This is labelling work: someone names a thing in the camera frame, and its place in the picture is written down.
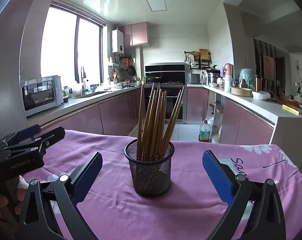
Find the person's left hand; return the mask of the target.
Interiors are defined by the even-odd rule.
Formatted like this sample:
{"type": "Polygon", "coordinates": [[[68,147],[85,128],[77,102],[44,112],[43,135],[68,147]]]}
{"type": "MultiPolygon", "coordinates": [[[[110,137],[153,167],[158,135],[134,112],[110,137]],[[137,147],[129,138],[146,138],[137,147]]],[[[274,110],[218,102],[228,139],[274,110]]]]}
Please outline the person's left hand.
{"type": "MultiPolygon", "coordinates": [[[[19,176],[19,181],[14,192],[16,193],[17,203],[15,204],[14,211],[16,215],[20,215],[22,211],[23,201],[27,192],[29,184],[22,176],[19,176]]],[[[6,207],[9,203],[8,198],[0,193],[0,209],[6,207]]],[[[0,219],[4,219],[4,215],[0,210],[0,219]]]]}

